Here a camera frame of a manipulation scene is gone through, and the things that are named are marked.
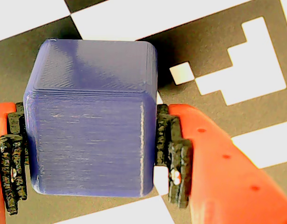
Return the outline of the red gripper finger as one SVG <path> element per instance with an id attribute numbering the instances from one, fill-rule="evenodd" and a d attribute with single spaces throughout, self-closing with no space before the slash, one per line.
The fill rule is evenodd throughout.
<path id="1" fill-rule="evenodd" d="M 287 224 L 287 196 L 197 108 L 157 106 L 155 164 L 194 224 Z"/>
<path id="2" fill-rule="evenodd" d="M 0 224 L 27 199 L 25 165 L 29 164 L 23 103 L 0 103 Z"/>

